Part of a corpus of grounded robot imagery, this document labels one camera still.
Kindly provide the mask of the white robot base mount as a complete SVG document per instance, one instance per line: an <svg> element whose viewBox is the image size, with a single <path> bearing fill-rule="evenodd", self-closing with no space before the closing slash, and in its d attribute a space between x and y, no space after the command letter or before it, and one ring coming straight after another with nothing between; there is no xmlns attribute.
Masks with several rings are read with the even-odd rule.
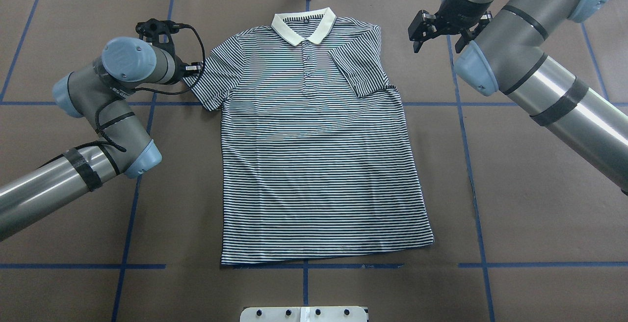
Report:
<svg viewBox="0 0 628 322"><path fill-rule="evenodd" d="M250 307L240 322L368 322L368 309L361 306Z"/></svg>

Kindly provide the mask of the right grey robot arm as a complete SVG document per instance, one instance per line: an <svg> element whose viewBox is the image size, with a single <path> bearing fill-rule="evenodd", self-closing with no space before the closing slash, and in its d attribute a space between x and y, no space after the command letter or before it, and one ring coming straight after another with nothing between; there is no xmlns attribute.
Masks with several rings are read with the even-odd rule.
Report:
<svg viewBox="0 0 628 322"><path fill-rule="evenodd" d="M608 0L443 0L408 27L418 52L460 35L454 69L480 94L502 92L540 127L627 191L627 116L548 56L541 45L566 20L582 23Z"/></svg>

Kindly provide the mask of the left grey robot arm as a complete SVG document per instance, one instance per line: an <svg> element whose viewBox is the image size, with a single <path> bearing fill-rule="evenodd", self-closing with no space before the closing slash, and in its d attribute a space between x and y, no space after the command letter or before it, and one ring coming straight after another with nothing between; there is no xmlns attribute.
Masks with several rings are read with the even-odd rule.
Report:
<svg viewBox="0 0 628 322"><path fill-rule="evenodd" d="M97 139L69 148L35 171L1 188L0 235L5 240L117 175L135 179L162 156L127 98L143 83L173 85L202 72L184 63L171 46L116 37L90 65L53 87L54 102L73 118L84 118Z"/></svg>

